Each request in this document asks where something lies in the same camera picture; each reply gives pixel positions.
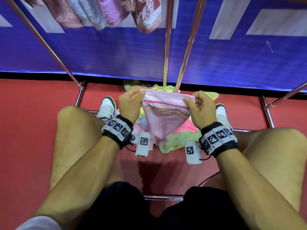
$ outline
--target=hand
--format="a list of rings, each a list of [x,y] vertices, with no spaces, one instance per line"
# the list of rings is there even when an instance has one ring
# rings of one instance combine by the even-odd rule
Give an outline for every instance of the hand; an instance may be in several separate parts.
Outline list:
[[[195,97],[195,103],[189,97],[185,97],[184,102],[190,109],[195,127],[202,130],[204,127],[216,122],[215,104],[203,91],[197,91],[192,96]]]
[[[140,92],[140,89],[143,89],[143,87],[132,88],[119,97],[119,112],[121,116],[130,120],[133,125],[140,116],[141,101],[146,93],[145,90]]]

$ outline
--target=black shorts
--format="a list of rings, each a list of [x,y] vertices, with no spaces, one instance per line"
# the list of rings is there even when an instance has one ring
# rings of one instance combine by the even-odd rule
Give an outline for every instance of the black shorts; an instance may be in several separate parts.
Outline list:
[[[248,229],[226,191],[193,186],[183,201],[150,214],[142,193],[128,182],[101,191],[77,229]]]

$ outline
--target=wrist strap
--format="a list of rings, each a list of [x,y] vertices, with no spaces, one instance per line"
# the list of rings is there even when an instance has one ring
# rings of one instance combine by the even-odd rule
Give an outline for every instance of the wrist strap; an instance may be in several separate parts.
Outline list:
[[[111,119],[101,131],[103,136],[113,139],[119,145],[119,149],[122,149],[130,144],[133,124],[130,120],[118,115]]]
[[[237,138],[220,122],[214,122],[206,126],[202,129],[201,133],[202,137],[199,138],[199,142],[201,143],[201,149],[203,149],[207,155],[217,157],[226,150],[239,148],[236,143]]]

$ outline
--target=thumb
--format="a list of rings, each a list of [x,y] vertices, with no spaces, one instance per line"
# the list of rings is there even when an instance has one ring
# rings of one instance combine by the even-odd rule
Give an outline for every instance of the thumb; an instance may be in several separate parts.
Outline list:
[[[133,102],[140,103],[146,94],[145,90],[141,90],[133,99]]]
[[[191,113],[194,113],[195,111],[198,110],[198,107],[196,106],[196,104],[194,103],[193,99],[189,98],[189,97],[185,97],[183,99],[183,101],[185,102],[185,104],[189,107]]]

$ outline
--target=grey sleeve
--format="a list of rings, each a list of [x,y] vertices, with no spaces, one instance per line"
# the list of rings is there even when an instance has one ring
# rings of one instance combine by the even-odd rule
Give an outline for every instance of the grey sleeve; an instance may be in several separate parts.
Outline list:
[[[29,219],[16,230],[61,230],[59,224],[47,216],[37,216]]]

